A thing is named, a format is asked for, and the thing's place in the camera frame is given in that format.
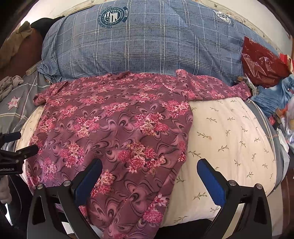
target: star pattern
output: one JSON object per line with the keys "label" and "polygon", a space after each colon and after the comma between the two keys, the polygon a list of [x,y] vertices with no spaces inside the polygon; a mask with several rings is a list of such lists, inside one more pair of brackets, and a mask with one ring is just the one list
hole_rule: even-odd
{"label": "star pattern", "polygon": [[20,100],[21,97],[17,98],[14,96],[11,101],[7,104],[8,105],[8,110],[11,110],[13,107],[18,108],[18,101]]}

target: blue jeans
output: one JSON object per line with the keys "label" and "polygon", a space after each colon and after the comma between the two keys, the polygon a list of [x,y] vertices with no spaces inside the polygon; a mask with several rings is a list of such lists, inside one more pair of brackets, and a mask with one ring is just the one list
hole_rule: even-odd
{"label": "blue jeans", "polygon": [[258,87],[260,94],[252,96],[254,101],[268,118],[277,109],[284,109],[294,93],[294,75],[280,81],[270,88]]}

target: red plastic bag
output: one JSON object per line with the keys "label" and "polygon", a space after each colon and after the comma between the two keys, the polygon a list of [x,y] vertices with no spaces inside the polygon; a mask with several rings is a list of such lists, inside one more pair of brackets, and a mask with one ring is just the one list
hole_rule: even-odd
{"label": "red plastic bag", "polygon": [[244,74],[256,86],[275,86],[291,74],[278,56],[247,37],[244,38],[241,60]]}

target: cream bedsheet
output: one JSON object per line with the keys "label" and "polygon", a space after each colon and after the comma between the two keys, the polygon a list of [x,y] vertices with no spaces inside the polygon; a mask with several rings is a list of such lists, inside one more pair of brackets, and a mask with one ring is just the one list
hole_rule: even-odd
{"label": "cream bedsheet", "polygon": [[[175,181],[168,209],[161,226],[202,218],[213,218],[216,206],[199,178],[200,158],[239,185],[261,183],[268,195],[276,181],[276,162],[270,144],[254,114],[240,98],[189,103],[194,115],[189,132],[187,161]],[[21,131],[16,149],[29,144],[44,106],[39,106]],[[25,169],[22,178],[26,180]]]}
{"label": "cream bedsheet", "polygon": [[[33,114],[28,118],[28,120],[25,122],[24,126],[21,129],[21,138],[16,142],[16,150],[28,147],[30,144],[30,139],[33,136],[39,119],[43,113],[45,105],[40,105],[35,109]],[[23,173],[20,175],[21,178],[28,184],[28,181],[26,179],[26,163],[24,162],[22,166]]]}

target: floral shirt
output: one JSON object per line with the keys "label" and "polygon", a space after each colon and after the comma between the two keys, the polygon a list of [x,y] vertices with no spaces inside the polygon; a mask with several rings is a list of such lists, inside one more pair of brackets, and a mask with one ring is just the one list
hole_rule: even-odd
{"label": "floral shirt", "polygon": [[104,238],[153,238],[186,160],[193,122],[189,100],[250,96],[209,76],[129,72],[60,82],[34,98],[46,103],[26,161],[31,191],[72,180],[93,158],[103,172],[80,206]]}

